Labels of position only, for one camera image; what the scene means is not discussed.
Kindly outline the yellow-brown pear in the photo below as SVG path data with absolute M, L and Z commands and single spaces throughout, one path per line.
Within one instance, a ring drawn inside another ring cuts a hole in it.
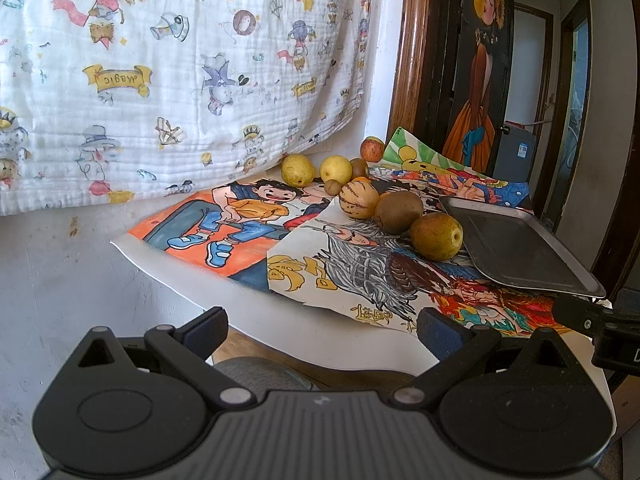
M 454 258 L 463 244 L 462 225 L 443 212 L 430 212 L 410 226 L 413 248 L 424 258 L 445 261 Z

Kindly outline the large brown kiwi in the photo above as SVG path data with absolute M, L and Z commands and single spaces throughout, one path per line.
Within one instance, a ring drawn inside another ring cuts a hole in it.
M 419 196 L 409 191 L 385 193 L 375 207 L 373 221 L 386 234 L 405 233 L 423 214 Z

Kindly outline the striped pepino melon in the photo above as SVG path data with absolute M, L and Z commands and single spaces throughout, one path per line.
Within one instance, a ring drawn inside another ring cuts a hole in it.
M 342 211 L 350 218 L 367 220 L 375 212 L 380 194 L 372 183 L 348 182 L 338 194 L 338 203 Z

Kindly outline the round brown fruit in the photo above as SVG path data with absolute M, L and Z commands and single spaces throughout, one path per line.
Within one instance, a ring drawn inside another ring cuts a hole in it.
M 369 177 L 369 166 L 364 159 L 353 158 L 350 161 L 350 166 L 352 166 L 352 180 Z

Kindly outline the small brown kiwi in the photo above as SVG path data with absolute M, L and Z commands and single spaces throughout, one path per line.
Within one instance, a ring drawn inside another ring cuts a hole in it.
M 333 180 L 333 179 L 326 180 L 323 186 L 324 186 L 324 190 L 331 196 L 337 196 L 338 194 L 340 194 L 341 189 L 343 187 L 340 181 Z

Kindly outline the yellow-green pear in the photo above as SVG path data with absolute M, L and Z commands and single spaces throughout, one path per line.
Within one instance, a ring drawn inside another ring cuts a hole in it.
M 292 154 L 281 162 L 282 180 L 294 188 L 310 185 L 316 176 L 316 168 L 310 159 L 303 154 Z

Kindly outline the yellow round citrus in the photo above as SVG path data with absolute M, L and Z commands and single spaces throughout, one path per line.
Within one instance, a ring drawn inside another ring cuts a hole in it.
M 319 174 L 323 182 L 334 180 L 339 184 L 346 184 L 352 180 L 352 164 L 344 156 L 332 155 L 321 163 Z

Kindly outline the grey metal tray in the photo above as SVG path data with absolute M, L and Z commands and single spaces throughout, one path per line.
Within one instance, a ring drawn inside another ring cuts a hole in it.
M 474 266 L 491 281 L 578 297 L 606 296 L 600 282 L 533 214 L 454 196 L 440 202 L 462 225 Z

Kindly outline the boys cartoon poster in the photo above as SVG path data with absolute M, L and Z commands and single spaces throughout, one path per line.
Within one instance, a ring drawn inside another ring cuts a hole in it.
M 112 245 L 139 270 L 201 309 L 283 300 L 269 289 L 268 250 L 318 217 L 334 193 L 319 179 L 235 181 L 143 220 Z

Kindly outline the grey washing machine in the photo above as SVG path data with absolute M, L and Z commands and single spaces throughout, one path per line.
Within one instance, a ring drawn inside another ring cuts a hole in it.
M 526 182 L 533 169 L 537 143 L 537 137 L 528 129 L 505 122 L 492 175 L 498 180 Z

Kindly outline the Luffy anime poster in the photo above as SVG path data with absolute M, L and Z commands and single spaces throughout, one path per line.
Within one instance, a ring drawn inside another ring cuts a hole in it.
M 530 208 L 526 182 L 508 182 L 476 174 L 470 170 L 442 168 L 428 162 L 408 162 L 401 168 L 378 165 L 370 168 L 375 177 L 425 184 L 438 196 L 456 196 L 511 208 Z

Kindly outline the Winnie the Pooh poster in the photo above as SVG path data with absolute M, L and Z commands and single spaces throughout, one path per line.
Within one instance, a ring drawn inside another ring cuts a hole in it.
M 405 128 L 398 127 L 386 144 L 381 159 L 387 166 L 415 171 L 432 172 L 433 174 L 455 174 L 462 177 L 479 177 L 484 179 L 484 174 L 479 174 L 471 167 L 463 166 L 460 162 L 453 162 L 428 145 L 418 140 Z

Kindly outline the red apple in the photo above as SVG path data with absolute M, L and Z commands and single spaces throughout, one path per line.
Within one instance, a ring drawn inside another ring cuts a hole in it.
M 385 152 L 385 143 L 376 136 L 367 136 L 360 144 L 360 157 L 366 162 L 379 162 Z

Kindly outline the painted woman door panel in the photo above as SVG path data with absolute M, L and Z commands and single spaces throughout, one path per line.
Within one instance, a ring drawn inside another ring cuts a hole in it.
M 454 95 L 442 154 L 485 172 L 506 114 L 514 0 L 462 0 Z

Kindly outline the white cartoon print cloth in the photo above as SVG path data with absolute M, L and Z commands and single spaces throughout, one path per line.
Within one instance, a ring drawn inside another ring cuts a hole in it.
M 1 0 L 1 210 L 210 188 L 364 93 L 371 0 Z

